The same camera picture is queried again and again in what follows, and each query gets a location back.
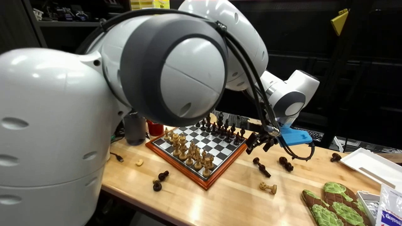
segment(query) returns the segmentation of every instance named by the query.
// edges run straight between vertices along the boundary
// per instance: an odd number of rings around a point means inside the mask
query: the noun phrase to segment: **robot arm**
[[[100,52],[104,76],[126,106],[152,121],[186,126],[211,112],[223,88],[251,93],[256,83],[211,23],[221,24],[250,58],[275,115],[270,121],[290,126],[319,83],[300,71],[285,82],[266,72],[264,42],[227,0],[187,0],[174,14],[123,21],[90,52]]]
[[[265,72],[264,42],[227,0],[187,0],[180,12],[113,22],[84,56],[19,50],[0,57],[0,223],[84,225],[97,206],[113,124],[129,109],[187,126],[205,119],[225,88],[250,91],[285,129],[318,87],[303,72],[288,81]]]

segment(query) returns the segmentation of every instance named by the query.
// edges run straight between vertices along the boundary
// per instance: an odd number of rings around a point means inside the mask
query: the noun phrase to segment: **wooden chessboard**
[[[245,139],[240,137],[239,141],[235,141],[235,139],[229,140],[227,136],[211,135],[211,132],[206,132],[196,126],[176,129],[173,134],[186,137],[187,149],[193,142],[201,152],[205,151],[213,156],[212,164],[215,168],[208,178],[202,175],[205,169],[197,171],[193,168],[188,168],[185,161],[174,158],[173,146],[163,136],[149,141],[146,144],[146,147],[161,156],[203,190],[208,190],[246,149]]]

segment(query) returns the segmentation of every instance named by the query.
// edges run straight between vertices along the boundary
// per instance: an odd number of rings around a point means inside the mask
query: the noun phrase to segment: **tabletop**
[[[310,151],[306,145],[291,149],[299,156],[306,156]],[[342,164],[330,163],[333,151],[319,147],[310,161],[291,160],[280,146],[272,146],[267,152],[256,147],[251,155],[241,154],[208,191],[154,155],[144,144],[128,146],[120,140],[112,145],[110,151],[120,155],[124,163],[109,159],[103,190],[176,225],[314,225],[300,200],[303,190],[320,194],[325,183],[340,183],[353,191],[374,195],[381,189]],[[252,164],[255,158],[266,166],[270,179],[264,178]],[[278,164],[279,158],[286,158],[294,171],[286,173]],[[138,161],[143,161],[141,168],[136,166]],[[162,191],[154,193],[152,181],[163,171],[169,171],[169,175],[162,183]],[[276,185],[276,195],[259,190],[260,183]]]

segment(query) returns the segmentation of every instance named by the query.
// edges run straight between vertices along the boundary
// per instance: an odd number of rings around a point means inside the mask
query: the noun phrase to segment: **chessboard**
[[[146,147],[208,190],[246,149],[245,139],[235,135],[234,127],[227,129],[227,124],[211,126],[203,122],[202,126],[166,130]]]

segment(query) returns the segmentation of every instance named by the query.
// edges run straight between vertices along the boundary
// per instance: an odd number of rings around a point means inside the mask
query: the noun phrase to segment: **black cable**
[[[226,31],[222,31],[221,28],[220,28],[220,31],[221,31],[221,33],[222,33],[226,38],[229,38],[227,47],[229,47],[230,51],[234,53],[234,56],[237,58],[239,63],[241,65],[241,67],[244,68],[244,71],[245,71],[245,73],[246,73],[246,77],[247,77],[249,82],[250,82],[250,87],[251,87],[252,95],[254,95],[254,97],[255,97],[255,102],[256,102],[256,107],[257,107],[257,111],[259,111],[259,116],[260,116],[260,119],[261,119],[262,130],[266,130],[266,129],[267,129],[267,127],[266,127],[267,124],[265,122],[266,119],[265,119],[265,116],[262,115],[262,111],[261,111],[260,105],[259,105],[259,96],[256,95],[257,92],[259,92],[259,95],[260,95],[260,97],[261,97],[265,107],[267,109],[267,114],[269,114],[269,117],[270,117],[270,124],[271,124],[274,127],[279,129],[279,125],[278,125],[278,122],[276,122],[276,120],[275,120],[274,110],[270,107],[266,96],[265,96],[265,95],[261,95],[261,91],[264,91],[264,87],[262,87],[262,85],[261,85],[261,81],[259,80],[257,72],[256,72],[256,70],[255,70],[251,60],[249,58],[247,53],[242,50],[242,47],[240,46],[240,43],[239,43],[231,34],[229,34]],[[250,76],[249,70],[251,70],[251,72],[252,72],[254,81],[255,81],[255,82],[257,83],[257,86],[259,86],[259,91],[256,91],[256,88],[252,86],[252,78],[251,78],[251,76]],[[298,159],[298,160],[305,160],[305,161],[308,161],[308,160],[310,160],[310,159],[313,158],[314,151],[315,151],[315,146],[314,146],[314,144],[313,144],[313,145],[310,145],[310,147],[311,147],[310,155],[309,155],[308,158],[299,158],[298,155],[295,155],[295,154],[290,150],[290,147],[286,145],[285,140],[284,140],[281,136],[278,137],[278,142],[283,146],[283,149],[285,150],[285,152],[286,152],[289,156],[293,158],[293,160],[294,160],[294,159]]]
[[[110,152],[110,155],[114,156],[118,163],[124,163],[124,159],[122,156],[119,156],[114,152]]]
[[[110,28],[113,28],[118,23],[122,23],[124,21],[128,21],[136,17],[156,16],[156,14],[181,14],[181,16],[188,16],[192,18],[207,21],[206,18],[202,18],[200,16],[191,14],[187,12],[180,12],[174,9],[142,9],[142,11],[134,11],[134,12],[127,12],[117,17],[113,17],[107,22],[100,23],[99,27],[85,38],[85,41],[80,45],[78,50],[88,52],[89,51],[88,48],[90,47],[90,45],[93,45],[93,42],[97,41],[97,38],[100,34],[108,32]]]
[[[345,152],[348,147],[348,139],[344,140],[344,146],[343,146],[343,151]]]

